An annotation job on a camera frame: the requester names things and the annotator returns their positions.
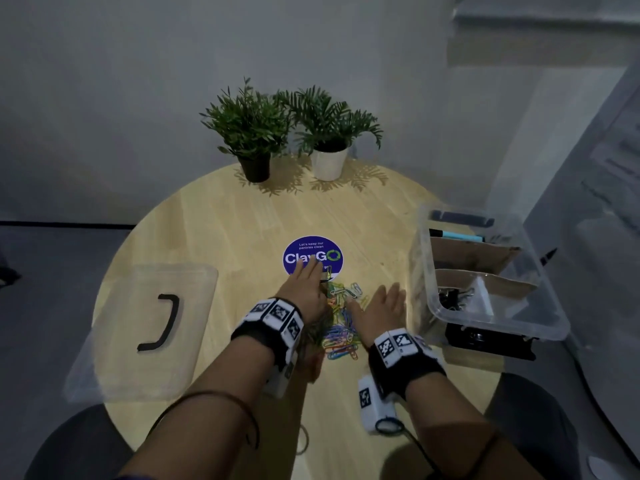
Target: round wooden table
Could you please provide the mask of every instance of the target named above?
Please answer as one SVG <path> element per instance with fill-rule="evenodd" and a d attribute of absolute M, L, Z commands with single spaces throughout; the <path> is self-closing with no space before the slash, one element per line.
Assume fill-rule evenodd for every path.
<path fill-rule="evenodd" d="M 297 237 L 321 235 L 338 244 L 344 266 L 337 280 L 357 282 L 365 294 L 372 294 L 381 283 L 400 281 L 407 287 L 416 209 L 434 200 L 408 178 L 362 161 L 347 160 L 342 176 L 334 182 L 316 180 L 308 158 L 272 160 L 271 178 L 264 184 L 248 184 L 240 165 L 229 165 L 181 188 L 133 229 L 102 281 L 94 319 L 112 284 L 134 265 L 195 262 L 214 266 L 219 271 L 218 284 L 196 364 L 197 377 L 228 344 L 247 310 L 272 296 L 286 279 L 282 254 Z M 412 316 L 409 309 L 409 325 Z M 364 431 L 357 382 L 366 371 L 364 350 L 358 360 L 347 355 L 324 361 L 320 379 L 307 390 L 302 424 L 310 442 L 298 457 L 305 465 L 296 465 L 293 477 L 378 479 L 391 452 L 407 443 L 405 438 L 369 436 Z M 496 372 L 455 365 L 447 366 L 447 374 L 480 411 L 489 404 L 500 377 Z M 106 407 L 124 439 L 137 449 L 167 405 L 158 401 Z M 289 416 L 286 402 L 274 407 L 280 408 L 283 418 Z M 409 425 L 404 409 L 398 405 L 397 410 Z M 277 414 L 263 414 L 264 421 Z M 283 418 L 279 421 L 290 422 L 290 433 L 297 438 L 298 423 Z M 277 427 L 271 439 L 262 432 L 263 451 L 244 453 L 253 455 L 254 464 L 263 464 L 261 477 L 276 478 L 276 471 L 291 471 L 291 465 L 271 468 L 269 462 L 274 460 L 263 446 L 280 441 L 286 428 Z"/>

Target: gray wall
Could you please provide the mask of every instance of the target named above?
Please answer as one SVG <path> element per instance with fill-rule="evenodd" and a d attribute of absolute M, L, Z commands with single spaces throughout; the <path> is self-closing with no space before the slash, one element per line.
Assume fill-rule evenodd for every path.
<path fill-rule="evenodd" d="M 453 6 L 5 0 L 0 219 L 139 221 L 180 186 L 232 162 L 198 112 L 245 75 L 265 91 L 321 85 L 380 116 L 382 151 L 363 137 L 359 157 L 446 200 L 508 203 L 526 215 L 620 78 L 634 41 L 457 31 Z"/>

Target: baseboard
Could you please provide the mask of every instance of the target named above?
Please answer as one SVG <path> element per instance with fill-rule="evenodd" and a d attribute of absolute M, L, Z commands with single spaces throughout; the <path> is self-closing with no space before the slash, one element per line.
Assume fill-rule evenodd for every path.
<path fill-rule="evenodd" d="M 133 227 L 135 227 L 135 224 L 85 224 L 85 223 L 75 223 L 75 222 L 0 221 L 0 226 L 131 230 L 133 229 Z"/>

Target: blue marker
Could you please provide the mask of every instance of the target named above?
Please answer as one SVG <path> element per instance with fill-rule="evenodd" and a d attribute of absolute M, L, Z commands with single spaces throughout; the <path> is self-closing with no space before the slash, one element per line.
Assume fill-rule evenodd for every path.
<path fill-rule="evenodd" d="M 448 239 L 460 239 L 462 241 L 484 242 L 484 237 L 481 235 L 459 234 L 457 232 L 449 232 L 440 229 L 429 229 L 429 235 L 431 237 L 446 237 Z"/>

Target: claygo logo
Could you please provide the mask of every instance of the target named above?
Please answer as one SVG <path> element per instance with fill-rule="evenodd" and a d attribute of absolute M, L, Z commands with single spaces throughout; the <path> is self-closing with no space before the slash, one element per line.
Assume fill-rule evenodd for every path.
<path fill-rule="evenodd" d="M 315 256 L 323 264 L 323 271 L 331 270 L 332 278 L 342 269 L 344 256 L 338 245 L 320 235 L 307 235 L 299 237 L 287 246 L 282 254 L 282 265 L 287 273 L 293 273 L 296 261 L 302 259 L 308 263 L 311 256 Z"/>

